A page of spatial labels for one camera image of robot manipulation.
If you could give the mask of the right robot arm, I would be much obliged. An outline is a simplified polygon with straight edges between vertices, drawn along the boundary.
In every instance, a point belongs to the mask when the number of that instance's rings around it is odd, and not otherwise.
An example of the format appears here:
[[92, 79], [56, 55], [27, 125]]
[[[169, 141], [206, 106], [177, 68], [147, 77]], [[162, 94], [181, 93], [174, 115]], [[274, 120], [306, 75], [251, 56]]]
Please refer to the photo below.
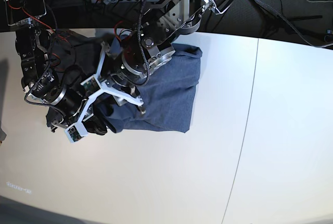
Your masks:
[[76, 46], [66, 41], [64, 32], [57, 26], [51, 27], [41, 20], [52, 13], [45, 0], [4, 0], [7, 22], [16, 27], [15, 48], [21, 58], [24, 100], [35, 106], [49, 108], [51, 116], [47, 122], [52, 131], [62, 127], [76, 133], [74, 123], [80, 121], [88, 132], [103, 135], [106, 127], [94, 113], [92, 105], [87, 104], [88, 93], [76, 81], [67, 83], [71, 71], [77, 71], [85, 79], [87, 73], [77, 63], [64, 71], [57, 70], [54, 60], [58, 59], [55, 44], [59, 44], [66, 55], [77, 58]]

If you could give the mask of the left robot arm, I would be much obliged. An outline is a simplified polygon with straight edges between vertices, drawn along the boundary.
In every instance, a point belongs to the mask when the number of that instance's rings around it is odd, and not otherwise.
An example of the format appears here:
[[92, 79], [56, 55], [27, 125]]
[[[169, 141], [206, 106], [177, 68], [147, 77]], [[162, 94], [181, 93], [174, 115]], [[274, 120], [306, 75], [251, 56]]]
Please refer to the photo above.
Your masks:
[[119, 106], [131, 103], [143, 113], [137, 88], [172, 59], [172, 42], [180, 35], [196, 32], [206, 10], [222, 15], [233, 1], [161, 0], [148, 5], [148, 0], [143, 0], [135, 30], [120, 41], [121, 51], [111, 51], [110, 60], [101, 59], [103, 90]]

